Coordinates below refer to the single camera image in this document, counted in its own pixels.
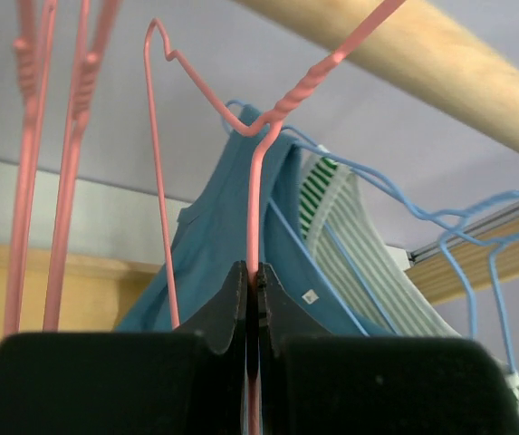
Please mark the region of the wooden clothes rack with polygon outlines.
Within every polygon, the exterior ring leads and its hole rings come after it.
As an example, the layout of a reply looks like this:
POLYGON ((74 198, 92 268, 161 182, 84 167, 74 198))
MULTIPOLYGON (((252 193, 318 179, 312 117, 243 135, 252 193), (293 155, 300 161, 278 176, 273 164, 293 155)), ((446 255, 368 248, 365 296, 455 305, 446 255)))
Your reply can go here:
MULTIPOLYGON (((163 259, 143 41, 158 18, 222 100, 266 111, 371 1, 126 1, 82 142, 73 252, 163 259)), ((10 239, 23 108, 14 2, 0 1, 0 243, 10 239)), ((289 122, 429 210, 519 189, 519 1, 408 1, 289 122)))

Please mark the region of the right aluminium frame post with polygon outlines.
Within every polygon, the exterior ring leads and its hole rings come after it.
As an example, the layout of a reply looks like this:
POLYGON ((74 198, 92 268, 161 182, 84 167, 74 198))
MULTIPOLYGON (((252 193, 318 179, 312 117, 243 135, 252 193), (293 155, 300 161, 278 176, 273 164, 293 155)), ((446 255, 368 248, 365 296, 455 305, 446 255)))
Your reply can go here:
MULTIPOLYGON (((519 201, 513 202, 495 213, 482 217, 466 227, 466 233, 471 237, 480 237, 485 232, 497 229, 504 224, 512 223, 519 218, 519 201)), ((411 266, 425 261, 440 252, 438 242, 425 245, 408 252, 408 261, 411 266)))

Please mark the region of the green white striped tank top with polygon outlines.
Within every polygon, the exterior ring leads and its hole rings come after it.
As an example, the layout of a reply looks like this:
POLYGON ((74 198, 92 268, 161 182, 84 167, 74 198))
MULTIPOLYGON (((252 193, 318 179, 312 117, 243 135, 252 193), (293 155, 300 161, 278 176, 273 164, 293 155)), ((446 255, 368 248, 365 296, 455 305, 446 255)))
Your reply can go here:
POLYGON ((302 170, 299 222, 312 258, 356 313, 396 334, 458 336, 391 256, 350 167, 309 155, 302 170))

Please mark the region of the blue tank top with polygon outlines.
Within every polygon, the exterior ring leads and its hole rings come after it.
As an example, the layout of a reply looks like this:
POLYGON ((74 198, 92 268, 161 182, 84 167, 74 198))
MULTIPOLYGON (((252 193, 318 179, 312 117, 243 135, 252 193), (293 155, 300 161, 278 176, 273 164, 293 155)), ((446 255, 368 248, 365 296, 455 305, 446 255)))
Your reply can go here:
POLYGON ((264 135, 232 132, 202 194, 179 213, 171 255, 181 322, 207 303, 232 264, 246 257, 250 165, 264 135))

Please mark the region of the pink wire hanger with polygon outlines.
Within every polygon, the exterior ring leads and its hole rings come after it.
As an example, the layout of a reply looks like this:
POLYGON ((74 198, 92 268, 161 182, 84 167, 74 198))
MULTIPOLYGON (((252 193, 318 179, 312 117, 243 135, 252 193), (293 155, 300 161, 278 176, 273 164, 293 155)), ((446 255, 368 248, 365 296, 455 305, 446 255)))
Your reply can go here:
POLYGON ((14 52, 24 116, 7 268, 5 335, 15 334, 19 330, 35 173, 43 129, 57 3, 45 1, 40 20, 36 19, 34 1, 19 1, 17 6, 21 34, 14 41, 14 52))

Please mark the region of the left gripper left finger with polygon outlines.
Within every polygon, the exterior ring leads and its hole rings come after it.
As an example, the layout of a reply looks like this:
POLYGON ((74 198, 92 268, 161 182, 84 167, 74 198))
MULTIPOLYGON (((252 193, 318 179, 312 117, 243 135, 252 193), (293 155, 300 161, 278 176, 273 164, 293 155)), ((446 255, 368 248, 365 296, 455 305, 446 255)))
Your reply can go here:
POLYGON ((213 355, 245 355, 247 268, 234 262, 219 291, 174 330, 200 339, 213 355))

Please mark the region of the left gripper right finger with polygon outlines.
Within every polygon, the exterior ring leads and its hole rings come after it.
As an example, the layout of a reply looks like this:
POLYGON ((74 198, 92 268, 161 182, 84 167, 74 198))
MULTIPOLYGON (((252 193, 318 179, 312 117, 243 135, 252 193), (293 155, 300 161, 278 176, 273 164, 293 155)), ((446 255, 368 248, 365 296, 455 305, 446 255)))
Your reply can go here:
POLYGON ((285 292, 271 265, 259 264, 256 283, 262 358, 277 358, 285 337, 331 334, 285 292))

